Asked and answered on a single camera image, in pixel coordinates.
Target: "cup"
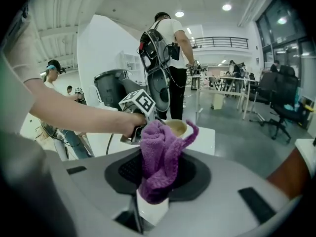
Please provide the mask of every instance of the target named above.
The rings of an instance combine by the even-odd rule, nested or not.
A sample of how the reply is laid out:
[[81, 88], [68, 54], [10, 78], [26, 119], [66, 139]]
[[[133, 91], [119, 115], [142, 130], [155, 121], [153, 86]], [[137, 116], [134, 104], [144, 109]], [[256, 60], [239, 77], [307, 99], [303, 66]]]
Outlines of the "cup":
[[182, 138], [188, 129], [187, 124], [179, 119], [166, 120], [165, 124], [170, 127], [172, 133], [178, 138]]

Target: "black pants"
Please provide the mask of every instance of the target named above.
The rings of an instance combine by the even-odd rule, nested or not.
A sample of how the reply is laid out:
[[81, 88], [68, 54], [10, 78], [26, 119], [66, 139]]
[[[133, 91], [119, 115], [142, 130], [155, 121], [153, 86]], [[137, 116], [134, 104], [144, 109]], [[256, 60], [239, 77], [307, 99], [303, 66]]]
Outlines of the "black pants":
[[[169, 67], [172, 78], [170, 78], [170, 113], [172, 119], [182, 119], [183, 112], [183, 97], [185, 85], [187, 82], [187, 70]], [[158, 111], [158, 116], [161, 119], [167, 119], [167, 111]]]

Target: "black strip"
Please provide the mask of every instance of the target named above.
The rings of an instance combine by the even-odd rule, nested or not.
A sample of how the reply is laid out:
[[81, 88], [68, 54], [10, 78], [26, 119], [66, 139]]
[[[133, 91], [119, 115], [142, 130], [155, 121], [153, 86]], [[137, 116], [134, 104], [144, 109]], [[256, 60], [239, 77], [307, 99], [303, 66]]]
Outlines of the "black strip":
[[84, 171], [84, 170], [87, 170], [87, 168], [84, 166], [78, 166], [78, 167], [67, 169], [67, 172], [68, 172], [68, 174], [72, 175], [72, 174], [76, 174], [76, 173], [79, 173], [79, 172]]
[[246, 202], [260, 224], [267, 222], [276, 214], [276, 212], [252, 187], [241, 189], [238, 193]]

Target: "chair base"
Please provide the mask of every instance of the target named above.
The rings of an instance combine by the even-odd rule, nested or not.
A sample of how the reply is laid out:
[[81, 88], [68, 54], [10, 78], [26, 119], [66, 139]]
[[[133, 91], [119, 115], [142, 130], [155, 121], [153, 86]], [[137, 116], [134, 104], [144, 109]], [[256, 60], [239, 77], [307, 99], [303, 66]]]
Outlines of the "chair base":
[[271, 137], [271, 139], [275, 140], [277, 138], [278, 130], [281, 129], [285, 135], [288, 137], [288, 140], [286, 141], [287, 144], [291, 141], [290, 134], [286, 131], [285, 126], [282, 124], [284, 122], [283, 118], [280, 118], [279, 121], [276, 121], [274, 119], [270, 119], [269, 121], [258, 121], [261, 126], [264, 126], [265, 124], [275, 125], [276, 126], [276, 133]]

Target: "brown object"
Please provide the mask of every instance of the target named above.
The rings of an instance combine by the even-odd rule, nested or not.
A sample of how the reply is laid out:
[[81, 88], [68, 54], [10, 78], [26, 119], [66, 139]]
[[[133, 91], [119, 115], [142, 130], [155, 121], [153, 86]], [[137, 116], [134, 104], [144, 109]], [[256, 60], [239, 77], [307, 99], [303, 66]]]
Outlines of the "brown object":
[[311, 176], [301, 153], [295, 148], [267, 180], [293, 199], [303, 194]]

